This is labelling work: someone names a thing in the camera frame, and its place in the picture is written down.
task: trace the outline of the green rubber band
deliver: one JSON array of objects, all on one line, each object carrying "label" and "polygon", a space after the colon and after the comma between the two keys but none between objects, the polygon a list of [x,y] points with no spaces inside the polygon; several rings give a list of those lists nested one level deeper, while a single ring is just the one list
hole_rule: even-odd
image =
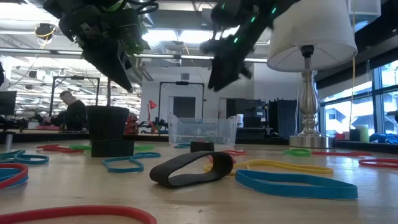
[{"label": "green rubber band", "polygon": [[79,145],[75,145],[75,146],[69,146],[69,148],[71,150],[91,150],[91,146],[79,146]]},{"label": "green rubber band", "polygon": [[284,155],[307,157],[311,156],[311,151],[309,151],[308,149],[285,150]]},{"label": "green rubber band", "polygon": [[144,151],[144,150],[154,150],[155,146],[154,145],[146,145],[146,146],[135,146],[134,150],[138,151]]}]

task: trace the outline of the yellow rubber band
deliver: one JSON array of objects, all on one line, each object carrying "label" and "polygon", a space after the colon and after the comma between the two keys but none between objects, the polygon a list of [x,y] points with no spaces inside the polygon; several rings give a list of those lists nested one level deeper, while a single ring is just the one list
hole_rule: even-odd
[{"label": "yellow rubber band", "polygon": [[[278,167],[285,170],[295,170],[300,172],[308,172],[313,174],[332,174],[333,169],[322,167],[322,166],[310,166],[310,165],[297,165],[297,164],[289,164],[286,162],[279,162],[279,161],[272,161],[268,159],[255,159],[251,161],[241,162],[234,165],[234,169],[231,171],[230,174],[234,176],[236,174],[236,169],[245,167],[250,169],[250,166],[271,166],[271,167]],[[205,171],[210,171],[213,167],[212,164],[208,164],[204,166]]]}]

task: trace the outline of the wooden table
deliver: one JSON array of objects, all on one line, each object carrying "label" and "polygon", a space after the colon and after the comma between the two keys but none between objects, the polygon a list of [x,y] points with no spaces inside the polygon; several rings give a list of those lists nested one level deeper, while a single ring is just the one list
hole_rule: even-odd
[{"label": "wooden table", "polygon": [[[88,144],[88,141],[51,142]],[[14,149],[25,149],[28,154],[45,143],[15,144]],[[247,146],[248,156],[235,159],[273,159],[296,164],[332,167],[334,175],[322,175],[358,186],[357,200],[321,200],[276,197],[260,194],[235,182],[234,177],[210,184],[178,190],[158,186],[149,178],[151,168],[188,149],[174,149],[167,143],[155,144],[161,158],[145,159],[142,173],[108,173],[102,159],[89,154],[46,153],[50,162],[44,166],[29,166],[26,184],[0,190],[0,213],[19,212],[38,208],[71,205],[122,205],[140,208],[156,217],[160,224],[199,223],[270,223],[270,224],[329,224],[329,223],[397,223],[398,222],[398,170],[359,167],[357,157],[292,157],[283,156],[286,146]],[[378,158],[397,158],[389,154],[374,154]],[[178,171],[203,172],[207,158]],[[131,166],[121,162],[120,166]],[[278,168],[262,167],[273,172],[290,172]],[[31,223],[139,223],[124,217],[68,217]]]}]

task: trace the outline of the person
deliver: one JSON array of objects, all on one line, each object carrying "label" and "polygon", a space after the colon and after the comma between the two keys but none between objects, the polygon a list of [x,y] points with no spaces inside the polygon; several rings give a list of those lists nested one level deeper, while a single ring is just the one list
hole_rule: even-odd
[{"label": "person", "polygon": [[82,101],[76,100],[69,91],[63,91],[60,98],[68,105],[67,111],[45,118],[44,121],[59,127],[66,124],[64,129],[68,131],[81,131],[86,126],[86,105]]}]

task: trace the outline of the window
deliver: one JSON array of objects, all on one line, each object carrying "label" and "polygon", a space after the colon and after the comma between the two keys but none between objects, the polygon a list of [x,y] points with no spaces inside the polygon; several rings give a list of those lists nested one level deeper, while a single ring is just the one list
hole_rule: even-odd
[{"label": "window", "polygon": [[384,108],[384,132],[387,134],[398,134],[397,121],[398,113],[398,91],[383,94]]},{"label": "window", "polygon": [[[334,137],[336,133],[349,131],[350,101],[325,106],[326,135]],[[351,129],[357,125],[368,125],[369,136],[374,134],[373,101],[371,97],[354,100]]]},{"label": "window", "polygon": [[383,65],[380,69],[382,88],[398,85],[398,60]]},{"label": "window", "polygon": [[[372,81],[369,81],[369,82],[366,82],[366,83],[363,83],[361,85],[354,87],[354,95],[360,94],[360,93],[366,93],[371,90],[372,90]],[[353,92],[353,89],[349,88],[348,90],[344,90],[341,93],[337,93],[337,94],[331,95],[329,97],[326,97],[325,102],[329,102],[332,100],[337,100],[340,98],[351,96],[352,92]]]}]

